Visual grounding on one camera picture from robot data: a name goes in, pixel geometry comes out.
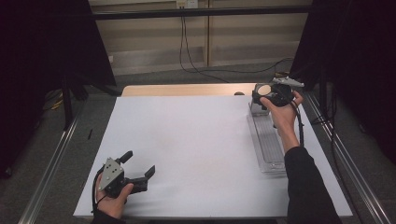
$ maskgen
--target person's arm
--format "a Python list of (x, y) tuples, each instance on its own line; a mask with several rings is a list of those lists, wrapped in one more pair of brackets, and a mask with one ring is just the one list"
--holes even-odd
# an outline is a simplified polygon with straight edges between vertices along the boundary
[(285, 155), (289, 179), (288, 223), (342, 223), (314, 159), (304, 147)]
[[(293, 104), (300, 105), (303, 97), (297, 91), (293, 95)], [(285, 150), (290, 198), (288, 223), (341, 223), (314, 159), (304, 147), (300, 147), (297, 140), (294, 132), (295, 110), (291, 105), (276, 107), (264, 97), (261, 101), (271, 111)]]
[(98, 176), (96, 181), (96, 201), (97, 208), (93, 209), (93, 221), (92, 224), (123, 224), (125, 221), (121, 220), (123, 208), (134, 188), (133, 184), (126, 185), (122, 190), (118, 198), (110, 198), (106, 196), (104, 191), (98, 190), (99, 183), (102, 179), (102, 174)]

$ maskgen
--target metal bracket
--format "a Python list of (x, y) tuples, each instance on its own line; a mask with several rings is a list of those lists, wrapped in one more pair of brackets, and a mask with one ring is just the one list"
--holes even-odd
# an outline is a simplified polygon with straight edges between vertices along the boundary
[(113, 182), (119, 175), (123, 173), (122, 167), (110, 157), (107, 158), (104, 171), (102, 174), (102, 180), (99, 184), (99, 190), (104, 190), (111, 182)]
[(284, 84), (284, 85), (289, 85), (289, 86), (294, 86), (294, 87), (303, 87), (304, 83), (298, 82), (290, 77), (274, 77), (273, 82), (278, 83), (278, 84)]

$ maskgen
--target human hand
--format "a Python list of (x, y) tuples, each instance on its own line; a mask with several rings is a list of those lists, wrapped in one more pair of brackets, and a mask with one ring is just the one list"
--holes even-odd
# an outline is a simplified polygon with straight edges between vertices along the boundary
[[(293, 101), (294, 103), (292, 104), (295, 104), (297, 107), (303, 102), (304, 99), (297, 91), (293, 91), (293, 95), (295, 99)], [(294, 132), (294, 121), (296, 118), (296, 112), (294, 108), (292, 108), (291, 105), (277, 107), (265, 97), (260, 98), (260, 101), (271, 111), (274, 125), (276, 126), (277, 132), (282, 139), (285, 152), (292, 147), (299, 146), (300, 144)]]
[(132, 189), (134, 188), (134, 184), (126, 185), (118, 198), (110, 198), (106, 196), (104, 190), (99, 190), (99, 183), (102, 179), (102, 174), (99, 174), (98, 179), (96, 181), (96, 201), (98, 203), (98, 209), (102, 212), (108, 214), (111, 217), (121, 219), (123, 208), (126, 202), (127, 197), (131, 193)]

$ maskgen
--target floor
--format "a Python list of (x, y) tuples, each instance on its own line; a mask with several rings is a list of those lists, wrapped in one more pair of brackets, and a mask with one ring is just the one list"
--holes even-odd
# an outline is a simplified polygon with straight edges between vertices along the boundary
[[(248, 64), (224, 66), (217, 69), (238, 71), (265, 70), (271, 64)], [(283, 62), (277, 66), (277, 71), (286, 71), (290, 62)], [(274, 74), (274, 68), (251, 74), (229, 72), (187, 73), (183, 70), (167, 72), (153, 72), (141, 75), (117, 76), (118, 87), (122, 90), (127, 85), (142, 84), (177, 84), (177, 83), (219, 83), (220, 77), (230, 82), (268, 82)], [(84, 187), (88, 173), (105, 133), (116, 98), (109, 96), (93, 87), (86, 87), (90, 97), (85, 102), (73, 100), (76, 117), (73, 134), (69, 141), (62, 142), (64, 151), (57, 153), (60, 140), (66, 134), (64, 128), (64, 112), (61, 105), (58, 109), (47, 110), (30, 139), (26, 149), (18, 157), (10, 179), (0, 180), (0, 223), (89, 223), (89, 221), (73, 217), (79, 195)], [(316, 96), (318, 88), (306, 95)], [(361, 123), (350, 112), (342, 99), (338, 99), (335, 130), (347, 148), (352, 160), (359, 168), (374, 196), (385, 210), (389, 220), (382, 223), (396, 221), (396, 165), (392, 164), (377, 146), (374, 138), (361, 131)], [(45, 107), (51, 106), (53, 101), (47, 102)], [(304, 109), (312, 120), (317, 117), (314, 108), (308, 100), (304, 102)], [(362, 192), (355, 187), (353, 179), (342, 160), (336, 157), (339, 172), (336, 169), (332, 155), (331, 142), (321, 124), (313, 125), (319, 142), (331, 163), (334, 173), (339, 177), (346, 198), (353, 210), (353, 217), (344, 217), (343, 223), (381, 223), (375, 220), (367, 208), (367, 201), (361, 197)], [(47, 170), (51, 161), (57, 159), (58, 165), (53, 170)], [(41, 201), (31, 201), (35, 196), (40, 183), (48, 182), (47, 188), (40, 191), (43, 194)], [(36, 213), (26, 215), (28, 207), (37, 208)], [(216, 220), (193, 221), (192, 223), (265, 223), (265, 220)], [(152, 221), (154, 223), (184, 223), (186, 221)]]

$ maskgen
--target black sleeve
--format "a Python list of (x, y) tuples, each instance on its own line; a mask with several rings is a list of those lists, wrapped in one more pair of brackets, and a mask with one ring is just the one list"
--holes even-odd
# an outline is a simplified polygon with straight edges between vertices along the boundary
[(342, 223), (314, 159), (304, 147), (285, 155), (289, 179), (288, 223)]
[(108, 214), (96, 209), (93, 213), (93, 221), (91, 224), (126, 224), (125, 221), (116, 219)]

